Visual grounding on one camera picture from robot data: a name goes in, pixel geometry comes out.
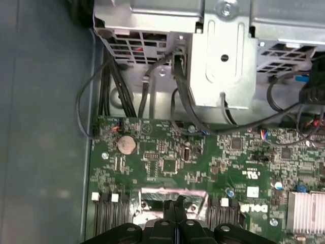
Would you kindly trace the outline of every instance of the black cable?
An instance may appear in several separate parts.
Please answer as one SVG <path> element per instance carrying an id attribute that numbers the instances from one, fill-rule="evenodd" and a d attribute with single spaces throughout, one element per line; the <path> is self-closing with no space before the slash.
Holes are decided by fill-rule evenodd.
<path id="1" fill-rule="evenodd" d="M 105 77 L 106 79 L 104 82 L 106 83 L 105 90 L 104 90 L 104 114 L 105 116 L 110 116 L 110 100 L 109 94 L 111 91 L 111 72 L 109 69 L 105 69 Z"/>
<path id="2" fill-rule="evenodd" d="M 218 130 L 218 131 L 214 131 L 212 129 L 210 129 L 209 127 L 205 126 L 200 119 L 197 117 L 197 115 L 195 114 L 195 112 L 193 111 L 192 105 L 190 103 L 190 97 L 189 97 L 189 90 L 187 87 L 187 80 L 183 74 L 183 68 L 182 68 L 182 63 L 180 59 L 175 59 L 175 63 L 174 63 L 174 75 L 175 75 L 175 79 L 176 79 L 176 83 L 177 83 L 177 88 L 178 88 L 178 92 L 180 95 L 180 99 L 181 102 L 183 104 L 183 107 L 187 113 L 187 115 L 189 116 L 190 120 L 196 125 L 196 127 L 199 130 L 205 131 L 210 135 L 221 135 L 221 134 L 228 134 L 228 133 L 233 133 L 233 132 L 238 132 L 241 130 L 248 130 L 250 128 L 255 128 L 261 124 L 267 124 L 277 118 L 282 117 L 285 114 L 288 114 L 290 111 L 292 111 L 293 109 L 295 109 L 297 106 L 299 106 L 299 103 L 295 103 L 292 106 L 288 107 L 287 109 L 274 114 L 272 116 L 269 116 L 267 118 L 246 124 L 246 125 L 242 125 L 242 126 L 236 126 L 234 128 L 229 128 L 229 129 L 222 129 L 222 130 Z"/>
<path id="3" fill-rule="evenodd" d="M 190 133 L 187 130 L 182 130 L 181 128 L 179 128 L 179 126 L 177 125 L 177 123 L 175 122 L 175 95 L 176 92 L 178 91 L 178 89 L 176 88 L 173 93 L 172 93 L 172 100 L 171 100 L 171 118 L 170 118 L 170 122 L 172 124 L 172 126 L 174 127 L 174 129 L 185 136 L 202 136 L 201 132 L 194 132 L 194 133 Z"/>
<path id="4" fill-rule="evenodd" d="M 123 110 L 125 112 L 126 117 L 137 117 L 136 111 L 134 109 L 130 92 L 126 86 L 126 83 L 118 69 L 118 65 L 114 59 L 114 57 L 108 53 L 108 59 L 110 62 L 110 70 L 116 85 L 116 89 L 121 100 Z"/>
<path id="5" fill-rule="evenodd" d="M 296 130 L 297 132 L 299 133 L 299 135 L 301 136 L 301 133 L 300 133 L 300 128 L 299 128 L 299 123 L 300 123 L 300 118 L 301 118 L 301 114 L 303 112 L 303 105 L 299 108 L 299 111 L 298 111 L 298 114 L 297 114 L 297 123 L 296 123 Z M 324 117 L 324 107 L 321 108 L 320 110 L 320 117 L 321 119 L 323 119 Z M 290 143 L 276 143 L 276 142 L 272 142 L 272 141 L 269 141 L 269 140 L 266 140 L 266 139 L 263 139 L 264 142 L 272 145 L 272 146 L 294 146 L 294 145 L 297 145 L 301 142 L 305 142 L 307 141 L 311 136 L 313 136 L 320 128 L 321 126 L 321 123 L 318 123 L 317 127 L 312 130 L 307 136 L 303 135 L 302 136 L 302 139 L 298 140 L 298 141 L 294 141 L 294 142 L 290 142 Z"/>
<path id="6" fill-rule="evenodd" d="M 81 121 L 81 116 L 80 116 L 80 100 L 82 97 L 82 94 L 84 93 L 84 91 L 86 90 L 86 88 L 92 83 L 92 81 L 95 79 L 95 77 L 97 75 L 99 75 L 102 70 L 110 63 L 110 60 L 106 60 L 104 61 L 104 63 L 98 68 L 98 70 L 93 74 L 93 76 L 91 76 L 80 88 L 80 90 L 77 93 L 77 97 L 76 97 L 76 114 L 77 114 L 77 122 L 78 122 L 78 126 L 81 130 L 81 132 L 90 140 L 100 140 L 104 137 L 107 136 L 107 133 L 104 133 L 102 135 L 89 135 L 86 131 L 86 129 L 83 127 L 82 125 L 82 121 Z"/>
<path id="7" fill-rule="evenodd" d="M 225 100 L 225 93 L 221 93 L 220 97 L 221 97 L 222 116 L 223 116 L 224 120 L 230 125 L 237 125 L 237 123 L 235 122 L 235 120 L 228 108 L 228 103 Z"/>
<path id="8" fill-rule="evenodd" d="M 270 105 L 270 107 L 274 110 L 274 111 L 277 111 L 277 112 L 281 112 L 283 111 L 282 108 L 280 108 L 274 101 L 273 99 L 273 96 L 272 96 L 272 89 L 274 87 L 274 85 L 276 83 L 278 83 L 280 80 L 284 80 L 284 79 L 288 79 L 288 78 L 291 78 L 293 75 L 306 75 L 308 74 L 309 72 L 307 71 L 295 71 L 295 72 L 290 72 L 290 73 L 286 73 L 282 76 L 280 76 L 279 78 L 276 78 L 274 79 L 274 81 L 271 82 L 271 84 L 269 85 L 268 87 L 268 90 L 266 92 L 266 98 L 267 98 L 267 101 Z"/>
<path id="9" fill-rule="evenodd" d="M 149 94 L 149 82 L 151 79 L 152 72 L 154 71 L 154 69 L 158 68 L 159 66 L 164 65 L 172 57 L 173 57 L 172 53 L 169 53 L 166 56 L 162 57 L 157 62 L 152 64 L 150 66 L 150 68 L 147 70 L 147 72 L 144 74 L 144 77 L 147 80 L 145 82 L 143 82 L 143 85 L 142 85 L 142 97 L 141 97 L 141 102 L 140 102 L 139 111 L 138 111 L 139 118 L 143 117 L 144 109 L 145 109 L 145 106 L 147 103 L 147 98 L 148 98 L 148 94 Z"/>
<path id="10" fill-rule="evenodd" d="M 145 109 L 146 103 L 147 103 L 148 94 L 149 94 L 149 83 L 144 82 L 142 84 L 142 97 L 141 97 L 141 102 L 140 102 L 139 111 L 138 111 L 139 118 L 143 117 L 144 109 Z"/>

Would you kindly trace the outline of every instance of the integrated circuit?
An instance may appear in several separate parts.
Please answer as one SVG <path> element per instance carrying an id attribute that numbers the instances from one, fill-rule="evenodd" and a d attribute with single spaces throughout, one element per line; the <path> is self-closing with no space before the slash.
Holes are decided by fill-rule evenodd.
<path id="1" fill-rule="evenodd" d="M 291 148 L 285 147 L 281 151 L 281 159 L 289 160 L 291 159 L 291 154 L 292 154 Z"/>
<path id="2" fill-rule="evenodd" d="M 319 163 L 319 174 L 325 176 L 325 163 L 324 162 Z"/>
<path id="3" fill-rule="evenodd" d="M 243 141 L 241 138 L 233 138 L 231 143 L 231 149 L 241 150 L 243 147 Z"/>
<path id="4" fill-rule="evenodd" d="M 164 173 L 177 173 L 177 164 L 175 160 L 164 160 L 163 166 Z"/>

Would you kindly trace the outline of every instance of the screw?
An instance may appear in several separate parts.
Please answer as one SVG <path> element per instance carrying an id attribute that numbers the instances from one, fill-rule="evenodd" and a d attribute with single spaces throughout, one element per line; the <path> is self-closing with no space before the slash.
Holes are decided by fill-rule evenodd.
<path id="1" fill-rule="evenodd" d="M 221 227 L 221 230 L 224 231 L 224 232 L 229 232 L 230 228 L 228 226 L 224 225 L 224 226 Z"/>
<path id="2" fill-rule="evenodd" d="M 188 132 L 190 133 L 195 133 L 197 131 L 196 127 L 191 125 L 191 126 L 188 126 L 187 128 Z"/>
<path id="3" fill-rule="evenodd" d="M 232 6 L 230 3 L 225 3 L 221 9 L 221 13 L 224 17 L 230 16 Z"/>
<path id="4" fill-rule="evenodd" d="M 192 220 L 188 220 L 188 221 L 186 221 L 186 224 L 187 224 L 187 225 L 194 225 L 194 221 L 192 221 Z"/>
<path id="5" fill-rule="evenodd" d="M 272 225 L 273 227 L 278 226 L 279 222 L 277 219 L 270 219 L 270 225 Z"/>
<path id="6" fill-rule="evenodd" d="M 107 160 L 108 159 L 108 153 L 107 152 L 102 153 L 102 158 Z"/>
<path id="7" fill-rule="evenodd" d="M 159 71 L 159 75 L 160 75 L 161 77 L 164 77 L 164 76 L 166 75 L 166 70 L 165 70 L 165 69 L 161 69 L 161 70 Z"/>

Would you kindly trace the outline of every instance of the white label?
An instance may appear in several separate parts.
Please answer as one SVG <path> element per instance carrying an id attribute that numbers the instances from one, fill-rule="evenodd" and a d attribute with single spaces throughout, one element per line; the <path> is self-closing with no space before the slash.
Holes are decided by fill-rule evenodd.
<path id="1" fill-rule="evenodd" d="M 243 171 L 242 174 L 247 175 L 247 178 L 249 179 L 258 179 L 258 177 L 261 175 L 260 172 L 256 171 Z"/>
<path id="2" fill-rule="evenodd" d="M 268 212 L 268 206 L 267 205 L 254 205 L 254 204 L 242 204 L 240 205 L 240 211 L 241 212 Z"/>
<path id="3" fill-rule="evenodd" d="M 247 187 L 247 197 L 258 198 L 259 187 Z"/>

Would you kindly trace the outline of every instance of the wire bundle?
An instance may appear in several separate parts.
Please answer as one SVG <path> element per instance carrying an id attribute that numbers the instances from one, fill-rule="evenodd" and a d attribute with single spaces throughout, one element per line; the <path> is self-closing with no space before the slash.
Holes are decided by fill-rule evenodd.
<path id="1" fill-rule="evenodd" d="M 183 73 L 183 68 L 182 68 L 182 61 L 180 58 L 175 58 L 175 64 L 174 64 L 174 75 L 175 75 L 175 79 L 176 79 L 176 83 L 177 83 L 177 88 L 179 91 L 179 95 L 180 95 L 180 99 L 182 102 L 182 105 L 187 113 L 187 115 L 189 116 L 190 120 L 193 122 L 194 125 L 196 125 L 196 127 L 201 130 L 201 131 L 205 131 L 210 135 L 222 135 L 222 134 L 229 134 L 229 133 L 233 133 L 233 132 L 238 132 L 241 130 L 247 130 L 250 128 L 255 128 L 258 127 L 261 124 L 266 124 L 269 123 L 277 118 L 282 117 L 283 115 L 289 113 L 290 111 L 292 111 L 293 109 L 297 108 L 299 106 L 298 103 L 293 104 L 292 106 L 288 107 L 287 109 L 284 109 L 283 111 L 278 112 L 277 114 L 274 114 L 272 116 L 269 116 L 267 118 L 246 124 L 246 125 L 241 125 L 241 126 L 235 126 L 235 127 L 231 127 L 231 128 L 227 128 L 227 129 L 221 129 L 221 130 L 212 130 L 210 129 L 208 126 L 206 126 L 205 124 L 203 124 L 200 119 L 197 117 L 197 115 L 195 114 L 192 105 L 190 103 L 190 97 L 189 97 L 189 90 L 187 87 L 187 81 L 186 78 L 184 76 Z"/>

